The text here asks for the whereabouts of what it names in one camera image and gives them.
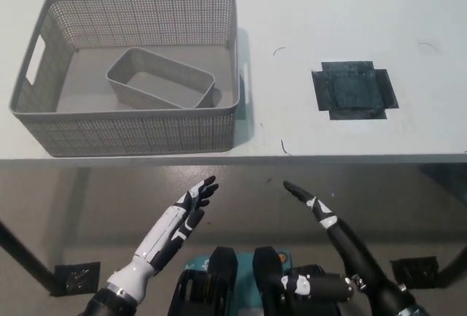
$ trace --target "basket handle hole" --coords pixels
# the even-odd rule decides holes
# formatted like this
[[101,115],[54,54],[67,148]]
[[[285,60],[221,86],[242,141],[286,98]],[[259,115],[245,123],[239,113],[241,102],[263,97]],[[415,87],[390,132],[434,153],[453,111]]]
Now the basket handle hole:
[[36,41],[36,46],[29,61],[28,71],[26,72],[26,78],[29,80],[31,85],[34,85],[36,82],[37,72],[41,64],[42,56],[45,51],[45,42],[42,36],[39,35]]

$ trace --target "white table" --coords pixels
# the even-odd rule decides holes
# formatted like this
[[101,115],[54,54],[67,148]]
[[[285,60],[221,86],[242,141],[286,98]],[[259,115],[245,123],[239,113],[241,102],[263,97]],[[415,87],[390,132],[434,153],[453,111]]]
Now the white table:
[[[70,159],[50,157],[8,110],[44,0],[0,1],[0,166],[467,161],[466,0],[237,0],[247,120],[234,149]],[[388,70],[400,108],[387,120],[329,120],[310,71],[364,60]]]

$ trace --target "robot finger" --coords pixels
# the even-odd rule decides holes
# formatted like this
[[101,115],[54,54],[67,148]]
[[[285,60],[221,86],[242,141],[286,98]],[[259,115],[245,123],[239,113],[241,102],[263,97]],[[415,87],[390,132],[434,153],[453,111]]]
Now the robot finger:
[[219,188],[219,185],[215,183],[214,185],[210,185],[208,187],[205,187],[201,193],[199,194],[201,199],[206,199],[209,198],[214,194],[214,192]]
[[210,203],[209,199],[203,199],[202,201],[199,202],[198,208],[204,208],[208,206]]

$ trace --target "table leg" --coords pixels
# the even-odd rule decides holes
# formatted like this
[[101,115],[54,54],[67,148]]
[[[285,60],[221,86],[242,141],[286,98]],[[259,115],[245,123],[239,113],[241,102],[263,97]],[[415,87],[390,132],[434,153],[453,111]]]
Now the table leg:
[[0,247],[14,258],[37,282],[53,296],[66,294],[55,275],[0,221]]
[[[83,200],[82,193],[89,178],[90,169],[79,169],[72,188],[72,205]],[[66,221],[75,220],[65,217]],[[0,221],[0,247],[14,258],[51,296],[72,296],[95,293],[99,284],[101,263],[57,265],[49,270],[9,229]]]

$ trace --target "black foot pad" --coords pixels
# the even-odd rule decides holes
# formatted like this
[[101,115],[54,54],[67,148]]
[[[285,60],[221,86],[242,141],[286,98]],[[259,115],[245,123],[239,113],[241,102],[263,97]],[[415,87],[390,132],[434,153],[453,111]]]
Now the black foot pad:
[[97,292],[101,263],[57,265],[55,277],[65,287],[65,296]]
[[391,261],[395,280],[408,289],[437,288],[439,265],[436,256]]

